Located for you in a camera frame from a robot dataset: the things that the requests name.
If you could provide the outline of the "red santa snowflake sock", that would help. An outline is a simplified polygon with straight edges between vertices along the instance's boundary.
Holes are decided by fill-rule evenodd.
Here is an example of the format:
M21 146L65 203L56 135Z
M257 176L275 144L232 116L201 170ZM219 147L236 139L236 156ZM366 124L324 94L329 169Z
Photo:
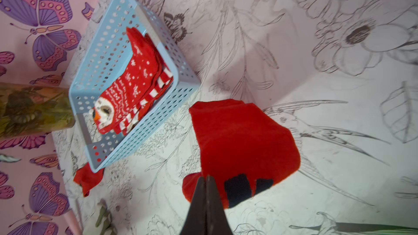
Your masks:
M155 85L164 61L148 35L126 28L132 57L119 76L95 101L93 116L101 134L113 130Z

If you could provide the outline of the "glass vase with plant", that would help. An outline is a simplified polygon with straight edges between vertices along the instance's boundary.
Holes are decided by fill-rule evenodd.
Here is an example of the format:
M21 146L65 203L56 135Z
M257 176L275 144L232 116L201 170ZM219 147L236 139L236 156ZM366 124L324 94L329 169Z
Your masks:
M71 128L75 117L63 88L1 83L1 139Z

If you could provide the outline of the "light blue plastic basket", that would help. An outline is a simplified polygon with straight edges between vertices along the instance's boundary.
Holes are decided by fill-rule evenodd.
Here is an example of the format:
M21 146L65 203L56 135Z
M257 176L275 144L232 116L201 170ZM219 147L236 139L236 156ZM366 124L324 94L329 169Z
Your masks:
M158 72L134 59L130 28L152 41L162 60ZM134 153L199 86L153 11L137 0L112 0L69 91L91 170Z

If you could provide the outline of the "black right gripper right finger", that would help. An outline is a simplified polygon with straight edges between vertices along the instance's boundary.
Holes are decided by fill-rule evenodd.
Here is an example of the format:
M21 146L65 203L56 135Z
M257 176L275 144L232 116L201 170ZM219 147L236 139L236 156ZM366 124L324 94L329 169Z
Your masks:
M206 234L233 235L228 224L222 200L212 176L206 178Z

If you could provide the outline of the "red snowflake patterned sock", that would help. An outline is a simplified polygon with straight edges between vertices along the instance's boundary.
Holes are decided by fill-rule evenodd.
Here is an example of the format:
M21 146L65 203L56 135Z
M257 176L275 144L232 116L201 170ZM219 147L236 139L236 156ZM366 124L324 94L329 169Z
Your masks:
M211 176L223 207L233 208L288 178L301 165L291 131L253 103L197 102L189 113L201 172L183 179L182 192L188 201L198 179Z
M103 179L104 169L100 169L97 173L91 170L89 163L76 171L74 182L82 188L84 197L90 194L90 191L95 188Z

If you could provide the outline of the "red white striped santa sock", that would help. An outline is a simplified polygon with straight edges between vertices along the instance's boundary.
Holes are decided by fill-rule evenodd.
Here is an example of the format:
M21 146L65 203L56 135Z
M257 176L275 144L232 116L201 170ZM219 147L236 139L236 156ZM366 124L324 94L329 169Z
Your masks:
M119 126L115 130L118 130L118 133L122 133L126 136L141 121L141 119L146 116L152 108L153 103L164 95L165 91L169 88L172 82L173 74L168 67L164 65L155 86L150 90L144 99L134 106L133 110L128 113L126 118L120 122Z

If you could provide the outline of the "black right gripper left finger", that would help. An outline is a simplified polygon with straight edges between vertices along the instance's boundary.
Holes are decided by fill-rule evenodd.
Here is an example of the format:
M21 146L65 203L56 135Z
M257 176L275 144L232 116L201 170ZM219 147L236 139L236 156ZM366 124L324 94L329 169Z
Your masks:
M206 210L206 181L200 177L180 235L205 235L207 233Z

